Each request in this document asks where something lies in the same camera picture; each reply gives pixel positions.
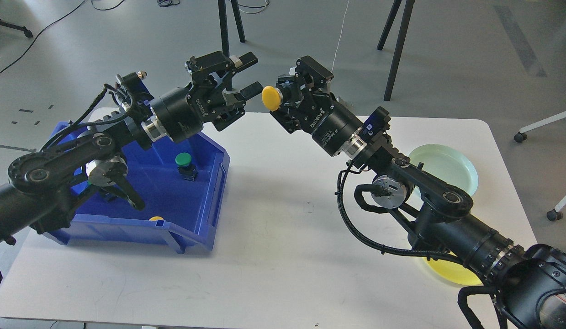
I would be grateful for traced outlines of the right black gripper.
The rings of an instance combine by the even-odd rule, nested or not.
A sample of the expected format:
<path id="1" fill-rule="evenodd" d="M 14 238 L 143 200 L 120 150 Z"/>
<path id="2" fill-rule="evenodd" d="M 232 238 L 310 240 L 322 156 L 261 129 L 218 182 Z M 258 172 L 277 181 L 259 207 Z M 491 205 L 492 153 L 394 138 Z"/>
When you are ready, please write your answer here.
<path id="1" fill-rule="evenodd" d="M 329 92 L 332 79 L 333 73 L 311 56 L 297 59 L 290 75 L 277 77 L 281 104 L 277 111 L 270 111 L 287 133 L 308 133 L 329 156 L 339 154 L 362 126 Z"/>

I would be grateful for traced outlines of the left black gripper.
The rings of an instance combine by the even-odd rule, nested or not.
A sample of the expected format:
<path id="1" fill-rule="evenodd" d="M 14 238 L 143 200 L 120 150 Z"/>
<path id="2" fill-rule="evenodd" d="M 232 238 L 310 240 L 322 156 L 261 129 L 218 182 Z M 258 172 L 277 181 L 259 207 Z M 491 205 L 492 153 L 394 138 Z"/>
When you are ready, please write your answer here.
<path id="1" fill-rule="evenodd" d="M 264 87 L 254 82 L 240 90 L 223 90 L 237 73 L 256 63 L 253 52 L 238 57 L 228 57 L 221 51 L 192 56 L 185 64 L 191 83 L 151 101 L 151 140 L 169 137 L 180 143 L 199 133 L 204 123 L 211 122 L 222 131 L 240 119 L 247 101 L 260 95 Z"/>

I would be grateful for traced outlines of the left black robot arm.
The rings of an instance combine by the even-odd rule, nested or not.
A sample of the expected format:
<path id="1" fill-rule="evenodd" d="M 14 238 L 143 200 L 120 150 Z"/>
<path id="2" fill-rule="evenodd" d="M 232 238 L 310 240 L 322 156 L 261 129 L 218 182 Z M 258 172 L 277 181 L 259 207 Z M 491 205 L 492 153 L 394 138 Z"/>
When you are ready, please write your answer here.
<path id="1" fill-rule="evenodd" d="M 143 210 L 145 201 L 127 179 L 122 148 L 137 142 L 146 150 L 163 137 L 179 143 L 207 122 L 224 130 L 262 91 L 255 82 L 224 93 L 226 84 L 257 62 L 252 52 L 192 57 L 185 64 L 191 82 L 157 98 L 144 86 L 143 71 L 117 75 L 114 87 L 104 84 L 78 120 L 9 165 L 9 181 L 0 186 L 0 243 L 14 245 L 14 234 L 25 227 L 39 234 L 68 228 L 76 210 L 99 190 Z"/>

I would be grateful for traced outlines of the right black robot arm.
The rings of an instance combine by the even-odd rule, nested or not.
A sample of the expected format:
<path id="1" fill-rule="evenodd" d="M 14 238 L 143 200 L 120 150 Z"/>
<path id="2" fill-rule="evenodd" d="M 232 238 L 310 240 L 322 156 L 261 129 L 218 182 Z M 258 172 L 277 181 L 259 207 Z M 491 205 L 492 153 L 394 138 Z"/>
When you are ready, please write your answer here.
<path id="1" fill-rule="evenodd" d="M 345 102 L 329 91 L 333 73 L 310 56 L 299 58 L 289 75 L 265 87 L 262 102 L 290 133 L 309 133 L 330 156 L 350 157 L 340 171 L 336 198 L 348 230 L 381 254 L 423 257 L 459 264 L 477 275 L 480 286 L 458 293 L 458 306 L 473 329 L 481 321 L 467 299 L 487 294 L 500 328 L 566 329 L 566 254 L 537 244 L 527 250 L 471 215 L 467 192 L 410 163 L 391 143 L 385 108 L 378 107 L 366 121 L 358 119 Z M 375 172 L 368 185 L 357 185 L 354 199 L 365 211 L 391 214 L 408 233 L 411 249 L 382 245 L 362 234 L 344 206 L 344 185 L 350 173 Z"/>

